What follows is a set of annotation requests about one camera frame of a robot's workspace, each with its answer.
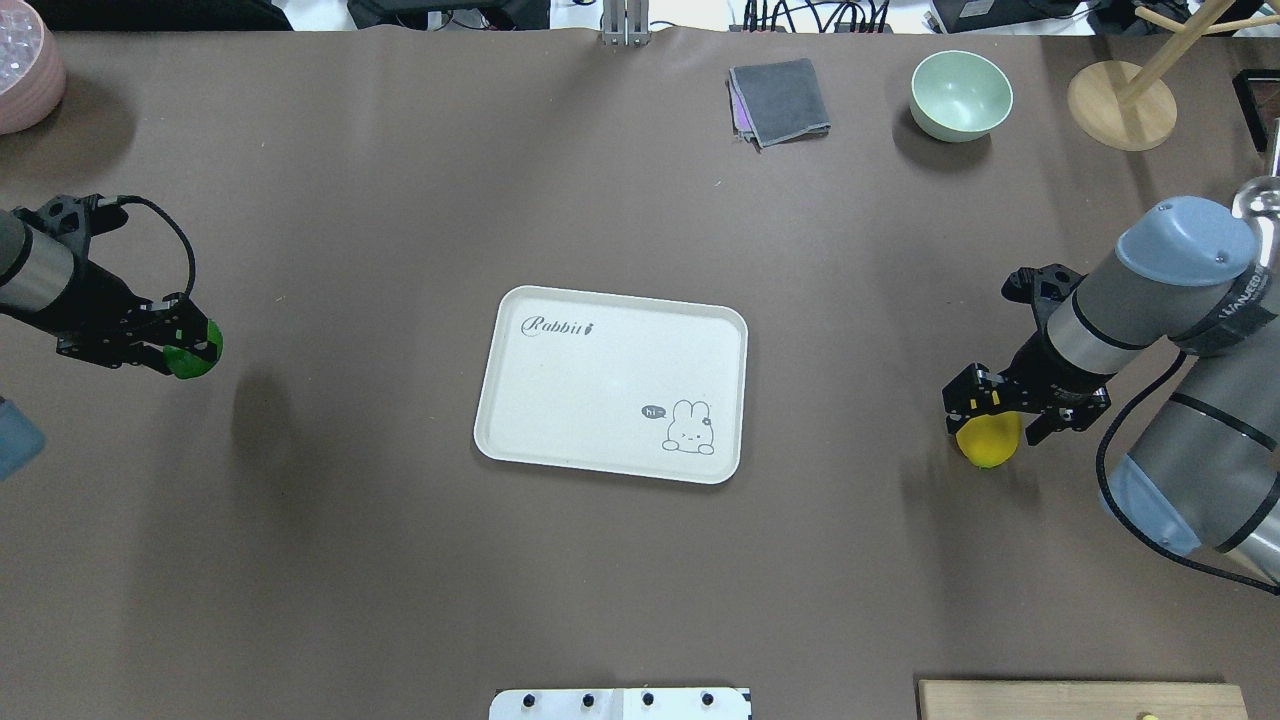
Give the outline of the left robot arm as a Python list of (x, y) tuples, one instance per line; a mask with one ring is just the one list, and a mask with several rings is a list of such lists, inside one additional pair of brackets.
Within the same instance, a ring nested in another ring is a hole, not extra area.
[[(96, 236), (129, 220), (128, 205), (150, 209), (174, 231), (187, 260), (182, 291), (152, 301), (90, 259)], [(60, 195), (3, 214), (3, 314), (54, 337), (64, 357), (109, 369), (147, 366), (179, 379), (209, 373), (225, 342), (192, 300), (195, 281), (189, 237), (148, 199)]]

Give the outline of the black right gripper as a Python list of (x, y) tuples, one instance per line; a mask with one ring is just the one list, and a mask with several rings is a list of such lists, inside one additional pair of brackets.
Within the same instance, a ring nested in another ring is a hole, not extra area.
[(1087, 430), (1110, 409), (1106, 377), (1071, 365), (1050, 342), (1050, 318), (1083, 279), (1083, 274), (1061, 264), (1021, 266), (1010, 273), (1002, 297), (1029, 306), (1036, 331), (1002, 374), (973, 363), (942, 388), (950, 436), (957, 436), (975, 418), (1021, 411), (1023, 393), (1029, 401), (1027, 411), (1036, 414), (1024, 430), (1032, 447), (1057, 432)]

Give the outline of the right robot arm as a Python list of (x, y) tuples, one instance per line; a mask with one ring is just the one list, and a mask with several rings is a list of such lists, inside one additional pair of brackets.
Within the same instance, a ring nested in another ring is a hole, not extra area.
[(1110, 409), (1108, 382), (1166, 340), (1170, 366), (1111, 420), (1094, 456), (1103, 507), (1184, 568), (1277, 593), (1277, 182), (1229, 206), (1149, 209), (1087, 274), (1024, 266), (1001, 288), (1036, 328), (1010, 364), (942, 391), (947, 433), (979, 468)]

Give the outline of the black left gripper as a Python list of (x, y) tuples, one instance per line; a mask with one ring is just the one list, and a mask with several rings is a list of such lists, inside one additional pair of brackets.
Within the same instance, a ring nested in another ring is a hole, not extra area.
[(201, 357), (177, 347), (212, 342), (212, 323), (192, 299), (169, 293), (154, 302), (90, 259), (91, 240), (122, 228), (131, 204), (180, 232), (159, 205), (134, 195), (56, 196), (38, 210), (13, 209), (12, 315), (55, 337), (67, 357), (201, 377)]

